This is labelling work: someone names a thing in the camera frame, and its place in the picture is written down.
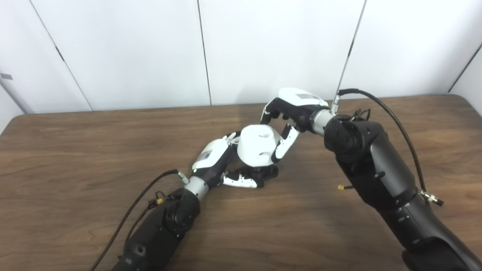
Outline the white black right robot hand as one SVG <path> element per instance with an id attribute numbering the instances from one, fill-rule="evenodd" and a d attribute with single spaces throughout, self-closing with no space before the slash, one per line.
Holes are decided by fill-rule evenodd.
<path id="1" fill-rule="evenodd" d="M 272 163 L 284 158 L 300 133 L 308 131 L 324 137 L 334 115 L 328 103 L 318 96 L 297 88 L 282 88 L 278 96 L 265 105 L 260 124 L 268 125 L 279 116 L 292 122 L 286 124 L 280 135 L 271 156 Z"/>

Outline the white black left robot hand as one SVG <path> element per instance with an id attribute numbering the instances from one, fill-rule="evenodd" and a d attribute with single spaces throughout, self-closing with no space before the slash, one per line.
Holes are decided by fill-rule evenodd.
<path id="1" fill-rule="evenodd" d="M 208 189 L 222 184 L 232 187 L 264 187 L 264 181 L 255 180 L 246 167 L 238 171 L 227 171 L 227 166 L 237 155 L 240 135 L 241 131 L 232 132 L 207 144 L 194 162 L 189 179 L 196 177 L 202 180 Z"/>

